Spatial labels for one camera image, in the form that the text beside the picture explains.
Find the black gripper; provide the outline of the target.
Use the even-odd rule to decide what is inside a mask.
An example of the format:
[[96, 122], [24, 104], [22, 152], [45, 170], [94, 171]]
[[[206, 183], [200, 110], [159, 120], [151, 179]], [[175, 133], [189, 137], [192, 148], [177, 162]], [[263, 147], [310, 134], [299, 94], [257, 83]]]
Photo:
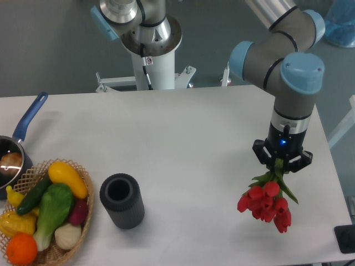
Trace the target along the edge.
[[303, 150], [303, 141], [307, 130], [292, 134], [291, 129], [286, 125], [286, 131], [280, 131], [272, 123], [267, 139], [255, 140], [252, 150], [262, 165], [267, 169], [274, 169], [277, 158], [287, 162], [283, 166], [283, 172], [296, 173], [312, 163], [313, 153]]

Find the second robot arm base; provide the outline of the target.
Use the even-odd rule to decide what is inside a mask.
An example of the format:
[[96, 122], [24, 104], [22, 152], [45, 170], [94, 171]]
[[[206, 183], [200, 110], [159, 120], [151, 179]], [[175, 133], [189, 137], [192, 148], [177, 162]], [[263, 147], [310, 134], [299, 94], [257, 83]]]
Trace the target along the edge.
[[116, 40], [138, 26], [159, 26], [166, 18], [166, 2], [99, 1], [90, 15], [103, 36]]

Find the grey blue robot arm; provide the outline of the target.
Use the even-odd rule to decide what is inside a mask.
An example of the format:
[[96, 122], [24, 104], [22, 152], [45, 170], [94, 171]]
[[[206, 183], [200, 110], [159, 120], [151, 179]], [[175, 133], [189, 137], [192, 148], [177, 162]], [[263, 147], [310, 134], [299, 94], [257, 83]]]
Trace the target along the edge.
[[240, 42], [229, 58], [230, 71], [273, 95], [273, 112], [264, 140], [253, 143], [258, 160], [270, 170], [282, 160], [284, 173], [312, 162], [303, 141], [322, 87], [324, 63], [312, 48], [324, 35], [320, 14], [302, 11], [294, 1], [248, 1], [270, 32], [262, 43]]

